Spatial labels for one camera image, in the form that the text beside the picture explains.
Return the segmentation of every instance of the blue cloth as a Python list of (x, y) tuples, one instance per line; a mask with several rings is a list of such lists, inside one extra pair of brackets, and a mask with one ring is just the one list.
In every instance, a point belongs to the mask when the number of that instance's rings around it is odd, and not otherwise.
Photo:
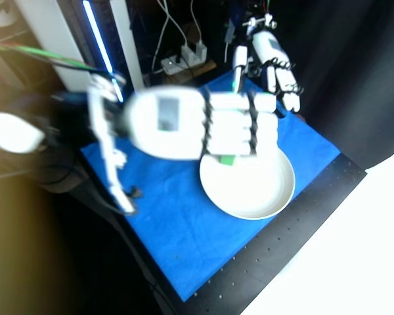
[[(208, 88), (230, 91), (231, 75)], [(259, 90), (246, 81), (248, 89)], [(280, 120), (278, 134), (278, 145), (295, 170), (296, 197), (339, 150), (294, 115)], [(203, 191), (199, 161), (158, 159), (120, 138), (116, 146), (128, 155), (118, 173), (121, 183), (127, 191), (138, 186), (143, 192), (139, 213), (127, 220), (183, 301), (272, 220), (237, 219), (217, 208)], [(98, 144), (84, 148), (83, 154), (106, 186)]]

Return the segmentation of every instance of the white cable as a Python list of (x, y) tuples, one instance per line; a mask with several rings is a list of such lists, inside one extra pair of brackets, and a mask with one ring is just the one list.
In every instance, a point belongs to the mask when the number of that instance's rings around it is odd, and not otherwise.
[(229, 43), (226, 43), (226, 46), (225, 46), (225, 59), (224, 59), (224, 63), (226, 63), (226, 60), (227, 60), (227, 58), (228, 58), (228, 46), (229, 46)]
[(161, 4), (161, 2), (159, 0), (156, 0), (159, 4), (159, 6), (162, 8), (162, 10), (165, 11), (166, 15), (171, 19), (171, 21), (175, 24), (175, 26), (178, 28), (178, 30), (181, 32), (181, 35), (184, 37), (184, 41), (185, 41), (185, 46), (187, 45), (187, 41), (186, 41), (186, 36), (183, 32), (183, 30), (181, 29), (181, 27), (178, 25), (178, 23), (176, 23), (176, 21), (173, 19), (173, 17), (169, 14), (169, 10), (168, 7), (166, 7), (166, 9), (164, 8), (164, 6)]
[[(164, 5), (165, 5), (165, 8), (168, 8), (168, 5), (167, 5), (167, 3), (166, 3), (166, 0), (164, 0)], [(168, 22), (169, 22), (169, 16), (166, 15), (166, 20), (165, 20), (164, 26), (162, 27), (162, 31), (160, 32), (158, 46), (156, 47), (155, 55), (153, 56), (153, 61), (152, 61), (152, 73), (155, 73), (154, 69), (155, 69), (156, 56), (157, 56), (158, 53), (159, 53), (160, 44), (162, 43), (162, 37), (164, 36), (165, 29), (166, 29), (166, 26), (168, 25)]]
[(201, 43), (201, 42), (202, 42), (202, 31), (200, 30), (200, 27), (198, 26), (196, 17), (194, 16), (194, 11), (192, 10), (192, 4), (193, 4), (193, 2), (194, 2), (194, 0), (191, 0), (190, 10), (191, 10), (192, 19), (194, 20), (194, 23), (196, 23), (198, 33), (200, 34), (200, 40), (199, 40), (198, 42)]

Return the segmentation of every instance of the led light strip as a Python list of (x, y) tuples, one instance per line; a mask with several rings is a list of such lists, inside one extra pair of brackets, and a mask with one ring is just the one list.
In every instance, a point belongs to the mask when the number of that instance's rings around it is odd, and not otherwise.
[[(108, 53), (106, 52), (106, 48), (105, 48), (104, 41), (102, 40), (102, 36), (100, 35), (98, 24), (95, 19), (95, 15), (93, 14), (93, 11), (92, 11), (92, 6), (88, 0), (83, 0), (83, 7), (85, 8), (87, 18), (88, 18), (89, 23), (92, 27), (92, 32), (93, 32), (93, 35), (95, 36), (95, 39), (97, 41), (99, 51), (102, 56), (102, 59), (104, 60), (106, 69), (108, 70), (109, 73), (112, 74), (112, 73), (114, 73), (114, 69), (111, 65), (110, 57), (108, 56)], [(114, 84), (114, 88), (116, 90), (118, 100), (120, 102), (123, 102), (124, 99), (123, 99), (123, 95), (121, 93), (120, 86), (118, 85), (118, 82), (113, 78), (112, 83)]]

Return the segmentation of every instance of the white floor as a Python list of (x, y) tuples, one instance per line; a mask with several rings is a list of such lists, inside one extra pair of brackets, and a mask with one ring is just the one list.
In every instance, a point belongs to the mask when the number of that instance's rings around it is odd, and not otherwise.
[(394, 156), (366, 178), (243, 311), (394, 315)]

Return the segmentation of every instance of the white oval object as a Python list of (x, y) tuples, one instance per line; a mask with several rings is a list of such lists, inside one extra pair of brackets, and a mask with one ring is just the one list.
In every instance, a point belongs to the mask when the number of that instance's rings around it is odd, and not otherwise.
[(22, 118), (0, 112), (0, 149), (12, 153), (30, 153), (44, 140), (43, 131)]
[(268, 157), (236, 157), (233, 165), (206, 154), (200, 180), (216, 206), (246, 220), (277, 215), (289, 204), (296, 184), (292, 164), (278, 148)]

